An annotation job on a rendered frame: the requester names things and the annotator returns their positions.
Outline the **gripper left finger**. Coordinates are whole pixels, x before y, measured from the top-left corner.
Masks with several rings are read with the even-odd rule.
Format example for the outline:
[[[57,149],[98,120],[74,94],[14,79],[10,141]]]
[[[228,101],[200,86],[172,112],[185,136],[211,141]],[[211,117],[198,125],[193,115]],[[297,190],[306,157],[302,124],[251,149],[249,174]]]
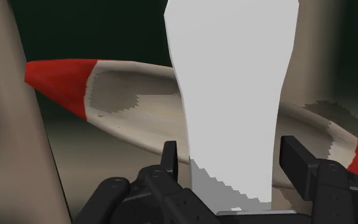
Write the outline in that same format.
[[[73,224],[221,224],[177,177],[177,143],[166,141],[160,164],[142,168],[132,183],[102,181]]]

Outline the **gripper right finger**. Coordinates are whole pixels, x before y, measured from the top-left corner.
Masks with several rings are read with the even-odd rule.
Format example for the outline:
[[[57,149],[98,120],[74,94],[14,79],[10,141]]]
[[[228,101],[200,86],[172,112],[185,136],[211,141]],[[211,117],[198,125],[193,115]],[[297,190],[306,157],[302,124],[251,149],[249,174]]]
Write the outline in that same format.
[[[279,164],[305,201],[311,224],[358,224],[358,175],[339,162],[315,158],[294,136],[280,138]]]

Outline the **beige red-tipped elongated dish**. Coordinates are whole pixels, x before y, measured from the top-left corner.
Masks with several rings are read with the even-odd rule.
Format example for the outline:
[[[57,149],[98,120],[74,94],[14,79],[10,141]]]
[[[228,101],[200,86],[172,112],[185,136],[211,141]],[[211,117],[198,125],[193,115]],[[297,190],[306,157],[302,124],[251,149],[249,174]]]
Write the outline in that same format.
[[[28,62],[25,82],[101,130],[160,154],[175,140],[188,163],[186,125],[179,87],[170,67],[130,61],[60,59]],[[279,135],[294,135],[317,157],[358,174],[358,138],[332,120],[283,102]]]

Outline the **white tall tapered object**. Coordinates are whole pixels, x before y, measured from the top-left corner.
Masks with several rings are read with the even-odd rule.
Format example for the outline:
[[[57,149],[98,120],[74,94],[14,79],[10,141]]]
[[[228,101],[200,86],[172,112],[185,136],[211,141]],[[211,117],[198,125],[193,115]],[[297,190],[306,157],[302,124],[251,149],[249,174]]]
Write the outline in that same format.
[[[190,184],[214,212],[272,207],[275,128],[298,0],[168,0]]]

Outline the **beige tall rounded object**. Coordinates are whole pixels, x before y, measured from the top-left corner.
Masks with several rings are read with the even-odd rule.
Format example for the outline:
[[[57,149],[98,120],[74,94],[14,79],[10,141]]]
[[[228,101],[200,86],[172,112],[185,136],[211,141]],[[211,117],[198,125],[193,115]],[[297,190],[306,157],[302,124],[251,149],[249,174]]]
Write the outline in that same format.
[[[280,100],[305,106],[333,94],[334,63],[344,0],[298,0],[293,52]]]
[[[0,0],[0,224],[71,224],[8,0]]]

